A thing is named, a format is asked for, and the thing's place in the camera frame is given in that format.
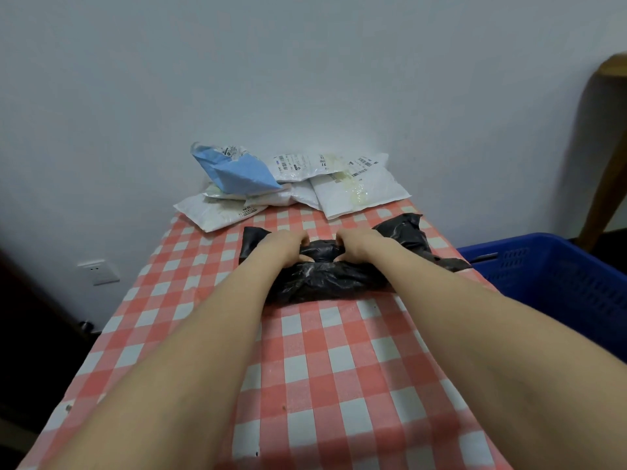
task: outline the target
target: black plastic bag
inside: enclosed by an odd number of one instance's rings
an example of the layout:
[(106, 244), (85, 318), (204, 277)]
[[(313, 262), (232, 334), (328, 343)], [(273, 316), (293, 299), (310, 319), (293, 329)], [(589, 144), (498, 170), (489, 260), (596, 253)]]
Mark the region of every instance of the black plastic bag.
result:
[[(431, 253), (427, 237), (419, 228), (420, 214), (405, 213), (383, 221), (373, 229), (381, 236), (391, 237), (400, 245), (431, 262), (457, 272), (472, 266), (462, 259), (442, 259)], [(257, 244), (270, 234), (260, 227), (245, 227), (239, 263), (249, 256)], [(319, 239), (301, 247), (300, 253), (315, 262), (299, 262), (283, 269), (268, 293), (266, 303), (287, 305), (313, 300), (350, 299), (368, 290), (381, 290), (388, 280), (372, 264), (333, 262), (344, 248), (333, 239)]]

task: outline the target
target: blue plastic crate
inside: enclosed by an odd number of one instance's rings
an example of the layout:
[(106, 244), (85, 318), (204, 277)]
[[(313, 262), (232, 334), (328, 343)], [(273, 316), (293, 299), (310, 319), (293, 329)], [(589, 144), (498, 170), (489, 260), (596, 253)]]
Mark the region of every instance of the blue plastic crate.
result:
[(503, 295), (549, 315), (627, 362), (627, 276), (553, 234), (459, 249)]

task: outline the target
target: forearm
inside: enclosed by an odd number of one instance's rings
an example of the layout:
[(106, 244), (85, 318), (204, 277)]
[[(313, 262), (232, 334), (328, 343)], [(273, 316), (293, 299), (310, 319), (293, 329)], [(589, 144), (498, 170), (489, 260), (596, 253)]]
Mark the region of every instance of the forearm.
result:
[(384, 241), (371, 262), (514, 467), (612, 467), (627, 457), (623, 363), (542, 313)]
[(49, 469), (209, 467), (280, 269), (254, 251), (109, 393)]

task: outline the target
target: tablecloth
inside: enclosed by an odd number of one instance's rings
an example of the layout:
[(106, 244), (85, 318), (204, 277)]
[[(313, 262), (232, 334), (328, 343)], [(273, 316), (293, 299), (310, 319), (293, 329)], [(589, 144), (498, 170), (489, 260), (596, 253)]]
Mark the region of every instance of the tablecloth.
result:
[[(115, 383), (237, 266), (245, 226), (329, 239), (372, 227), (409, 200), (327, 221), (304, 205), (268, 208), (205, 234), (182, 215), (103, 329), (21, 469), (37, 468)], [(424, 218), (434, 253), (459, 253)], [(459, 274), (487, 282), (473, 269)], [(220, 468), (510, 469), (435, 363), (398, 295), (266, 310), (219, 456)]]

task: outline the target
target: electrical outlet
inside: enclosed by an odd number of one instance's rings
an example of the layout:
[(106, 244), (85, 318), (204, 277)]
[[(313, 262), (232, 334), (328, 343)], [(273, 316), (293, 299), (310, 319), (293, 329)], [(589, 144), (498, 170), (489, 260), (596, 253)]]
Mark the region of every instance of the electrical outlet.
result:
[(89, 278), (92, 285), (109, 284), (119, 282), (120, 276), (106, 260), (94, 260), (86, 264), (79, 264), (83, 275)]

